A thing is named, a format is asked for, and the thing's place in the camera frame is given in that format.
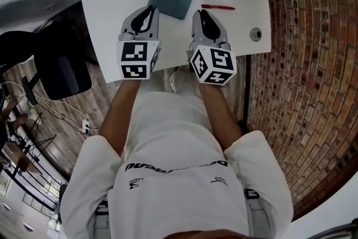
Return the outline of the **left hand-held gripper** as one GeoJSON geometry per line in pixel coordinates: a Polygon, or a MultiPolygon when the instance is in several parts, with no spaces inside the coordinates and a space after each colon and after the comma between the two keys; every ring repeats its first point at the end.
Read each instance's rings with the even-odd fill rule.
{"type": "Polygon", "coordinates": [[[150,79],[159,59],[159,39],[136,38],[134,35],[158,36],[159,9],[148,5],[135,10],[123,22],[117,41],[117,65],[121,79],[150,79]]]}

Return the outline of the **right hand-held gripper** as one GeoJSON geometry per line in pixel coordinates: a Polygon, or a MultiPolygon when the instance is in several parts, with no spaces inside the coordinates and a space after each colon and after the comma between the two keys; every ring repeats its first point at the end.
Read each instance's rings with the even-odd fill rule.
{"type": "Polygon", "coordinates": [[[222,36],[222,25],[207,10],[197,10],[192,17],[192,56],[190,64],[200,83],[227,84],[237,74],[235,54],[228,43],[205,43],[222,36]]]}

